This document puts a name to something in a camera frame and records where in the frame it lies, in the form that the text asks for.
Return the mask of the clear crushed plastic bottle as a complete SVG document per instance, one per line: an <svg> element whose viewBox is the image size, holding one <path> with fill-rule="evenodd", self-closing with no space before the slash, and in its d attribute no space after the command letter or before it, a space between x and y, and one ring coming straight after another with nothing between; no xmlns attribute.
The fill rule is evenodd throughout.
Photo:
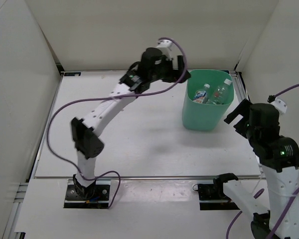
<svg viewBox="0 0 299 239"><path fill-rule="evenodd" d="M232 81L229 79L225 79L223 84L218 86L214 91L212 96L207 101L209 105L222 105L225 103L226 99L229 95L230 86L232 85Z"/></svg>

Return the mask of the blue-label clear bottle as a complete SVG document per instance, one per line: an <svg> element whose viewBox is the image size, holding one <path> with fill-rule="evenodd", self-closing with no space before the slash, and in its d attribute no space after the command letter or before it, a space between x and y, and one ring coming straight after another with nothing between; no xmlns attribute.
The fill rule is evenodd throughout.
<svg viewBox="0 0 299 239"><path fill-rule="evenodd" d="M210 92L210 85L205 84L203 86L203 88L201 88L195 92L195 95L194 95L192 101L199 103L199 104L206 104L209 99L209 92Z"/></svg>

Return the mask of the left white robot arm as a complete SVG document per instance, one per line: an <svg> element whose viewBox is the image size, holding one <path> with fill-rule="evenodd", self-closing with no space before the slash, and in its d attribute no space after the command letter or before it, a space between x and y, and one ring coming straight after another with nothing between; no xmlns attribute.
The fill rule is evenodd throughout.
<svg viewBox="0 0 299 239"><path fill-rule="evenodd" d="M108 100L100 104L82 119L71 121L72 138L78 157L78 171L73 176L76 193L84 200L95 195L94 178L96 157L104 149L100 140L105 127L128 104L147 91L151 83L161 80L167 83L182 83L190 78L185 69L184 57L177 57L178 68L173 68L173 59L167 48L150 47L142 54L139 62L133 63L120 78Z"/></svg>

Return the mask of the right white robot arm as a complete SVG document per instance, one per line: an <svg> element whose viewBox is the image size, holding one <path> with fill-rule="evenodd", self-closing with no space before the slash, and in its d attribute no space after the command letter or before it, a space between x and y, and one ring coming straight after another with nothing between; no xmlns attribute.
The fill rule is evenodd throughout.
<svg viewBox="0 0 299 239"><path fill-rule="evenodd" d="M229 198L248 216L256 239L299 239L299 146L280 135L280 112L284 104L253 104L244 99L226 118L230 124L238 115L235 131L246 138L259 158L267 182L269 208L258 201L233 173L213 180L214 194Z"/></svg>

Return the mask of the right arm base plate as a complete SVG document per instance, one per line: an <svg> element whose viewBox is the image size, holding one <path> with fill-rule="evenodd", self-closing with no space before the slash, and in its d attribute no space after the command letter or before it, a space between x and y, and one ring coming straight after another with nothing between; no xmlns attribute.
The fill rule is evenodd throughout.
<svg viewBox="0 0 299 239"><path fill-rule="evenodd" d="M217 192L211 181L198 181L192 186L198 193L199 209L201 211L231 211L239 210L238 206L227 196Z"/></svg>

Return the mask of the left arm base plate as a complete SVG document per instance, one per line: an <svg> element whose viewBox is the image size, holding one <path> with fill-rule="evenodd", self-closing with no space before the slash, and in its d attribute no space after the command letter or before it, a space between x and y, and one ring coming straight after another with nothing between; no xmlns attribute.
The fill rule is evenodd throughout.
<svg viewBox="0 0 299 239"><path fill-rule="evenodd" d="M67 183L63 208L66 209L107 209L109 206L111 181L96 181L94 188L81 197L77 194L72 180Z"/></svg>

